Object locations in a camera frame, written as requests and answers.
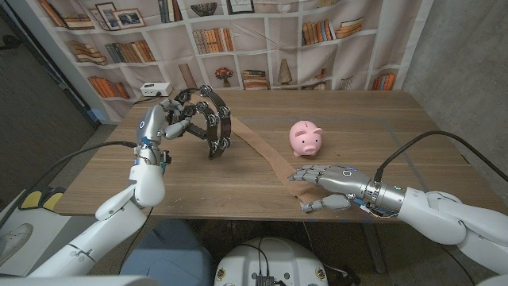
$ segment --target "pig ear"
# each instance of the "pig ear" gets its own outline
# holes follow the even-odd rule
[[[307,131],[304,129],[298,129],[296,130],[296,133],[294,134],[295,137],[298,137],[300,135],[307,134]]]

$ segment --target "yellow part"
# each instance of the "yellow part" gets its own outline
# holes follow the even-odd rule
[[[52,197],[49,198],[46,201],[46,203],[44,203],[44,205],[42,207],[47,210],[53,211],[53,208],[55,207],[56,202],[58,202],[58,200],[62,197],[62,195],[63,195],[62,193],[56,193],[56,194],[52,195]]]
[[[23,204],[21,205],[21,209],[38,207],[41,196],[42,196],[42,192],[40,192],[40,191],[31,192],[29,195],[26,196],[26,199],[23,201]]]

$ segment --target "brown paper strip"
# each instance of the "brown paper strip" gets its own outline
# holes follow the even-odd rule
[[[235,117],[231,117],[232,131],[247,144],[251,145],[263,158],[270,163],[271,168],[284,184],[286,189],[294,196],[297,196],[304,204],[311,203],[315,200],[322,199],[330,195],[322,187],[309,184],[306,182],[290,182],[287,177],[295,172],[293,166],[287,163],[286,159],[280,156],[279,152],[273,149],[259,135],[254,133],[244,123]]]

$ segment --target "picture frame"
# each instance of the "picture frame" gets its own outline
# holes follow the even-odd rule
[[[100,24],[100,26],[104,30],[106,30],[106,31],[110,30],[110,27],[108,27],[108,25],[106,24],[106,22],[102,18],[102,15],[101,15],[101,13],[99,12],[99,10],[97,8],[89,9],[89,11],[90,11],[90,14],[92,14],[94,16],[95,20]]]
[[[120,29],[132,29],[145,27],[143,17],[137,8],[116,10],[113,12]]]
[[[113,12],[116,11],[117,9],[114,7],[114,4],[112,2],[95,4],[95,7],[101,14],[102,19],[104,19],[104,22],[106,23],[110,31],[118,31],[120,29],[120,25],[118,24],[117,19],[115,19],[113,15]]]
[[[254,13],[253,0],[227,0],[229,15]]]

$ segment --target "flower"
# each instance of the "flower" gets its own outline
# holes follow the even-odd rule
[[[233,76],[233,71],[228,68],[219,68],[215,71],[215,77],[218,79],[227,79]]]

